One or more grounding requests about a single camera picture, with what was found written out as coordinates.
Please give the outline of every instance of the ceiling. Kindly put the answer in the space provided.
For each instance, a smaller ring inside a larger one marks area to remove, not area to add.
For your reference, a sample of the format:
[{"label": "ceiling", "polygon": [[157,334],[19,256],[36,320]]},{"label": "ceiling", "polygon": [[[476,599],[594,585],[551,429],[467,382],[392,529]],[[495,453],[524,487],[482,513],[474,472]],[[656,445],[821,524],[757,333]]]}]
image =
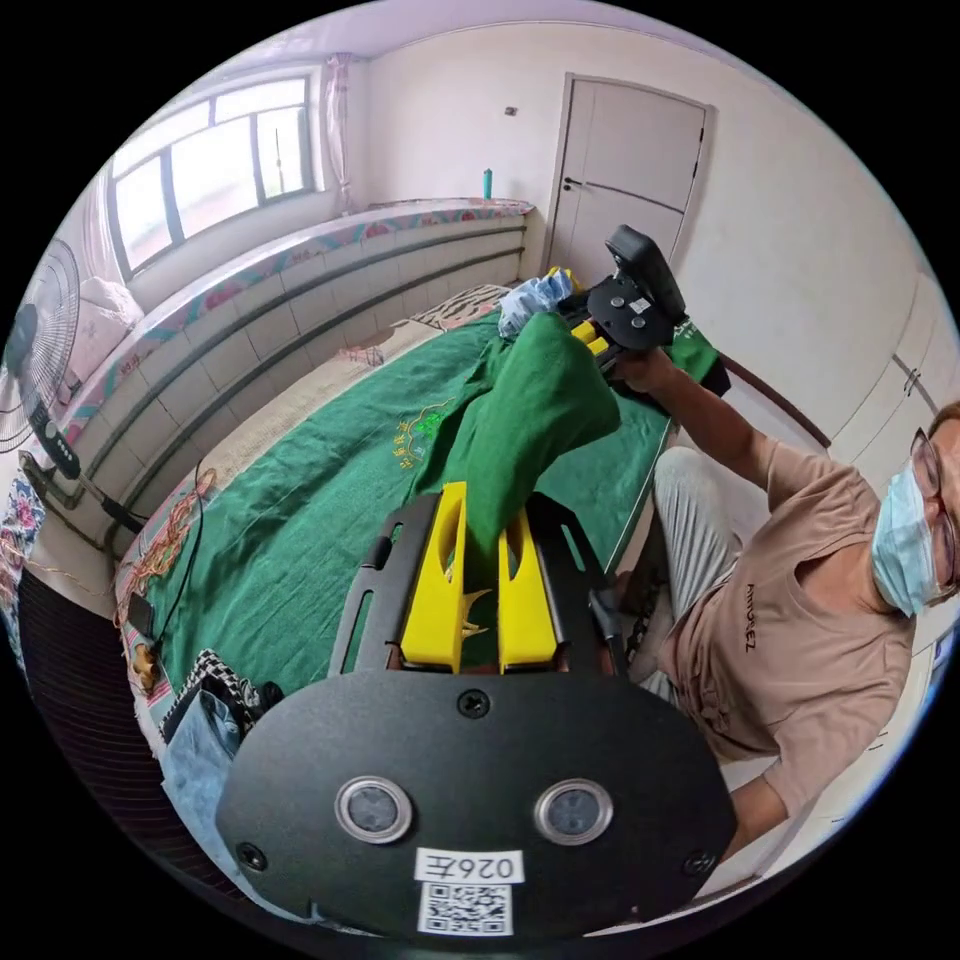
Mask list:
[{"label": "ceiling", "polygon": [[592,0],[377,0],[307,21],[245,50],[224,71],[352,53],[372,59],[443,33],[501,23],[575,23],[635,30],[743,66],[712,44],[642,14]]}]

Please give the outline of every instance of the eyeglasses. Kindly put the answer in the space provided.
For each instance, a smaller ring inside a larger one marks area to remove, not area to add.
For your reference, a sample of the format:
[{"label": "eyeglasses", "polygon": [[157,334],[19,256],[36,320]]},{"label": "eyeglasses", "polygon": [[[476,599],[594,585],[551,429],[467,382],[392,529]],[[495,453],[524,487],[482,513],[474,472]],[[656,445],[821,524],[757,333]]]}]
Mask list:
[{"label": "eyeglasses", "polygon": [[930,526],[933,562],[941,596],[952,592],[957,576],[957,533],[943,504],[940,490],[940,458],[923,430],[918,430],[910,448],[910,460],[917,486],[924,500],[937,500],[940,510]]}]

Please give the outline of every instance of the window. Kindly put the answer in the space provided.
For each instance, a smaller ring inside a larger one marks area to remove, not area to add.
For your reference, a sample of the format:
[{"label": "window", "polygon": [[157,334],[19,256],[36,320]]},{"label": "window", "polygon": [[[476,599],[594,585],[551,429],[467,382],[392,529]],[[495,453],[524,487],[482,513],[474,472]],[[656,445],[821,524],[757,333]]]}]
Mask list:
[{"label": "window", "polygon": [[129,279],[229,220],[314,188],[307,80],[231,90],[128,140],[110,170],[114,246]]}]

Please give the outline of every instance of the face mask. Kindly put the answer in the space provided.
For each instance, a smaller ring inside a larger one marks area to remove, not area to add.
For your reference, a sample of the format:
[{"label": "face mask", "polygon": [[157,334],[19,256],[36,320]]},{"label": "face mask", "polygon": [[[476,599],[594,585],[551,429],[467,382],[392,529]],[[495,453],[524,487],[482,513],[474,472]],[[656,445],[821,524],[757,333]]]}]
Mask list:
[{"label": "face mask", "polygon": [[890,481],[870,550],[881,596],[907,616],[918,614],[936,595],[937,578],[933,537],[909,464]]}]

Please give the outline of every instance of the qr code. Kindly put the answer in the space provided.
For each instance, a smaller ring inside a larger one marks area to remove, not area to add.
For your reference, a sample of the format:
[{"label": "qr code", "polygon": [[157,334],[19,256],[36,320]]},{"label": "qr code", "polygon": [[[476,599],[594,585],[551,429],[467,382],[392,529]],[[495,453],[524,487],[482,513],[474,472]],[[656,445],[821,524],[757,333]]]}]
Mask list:
[{"label": "qr code", "polygon": [[457,937],[513,935],[511,889],[497,886],[425,883],[420,931]]}]

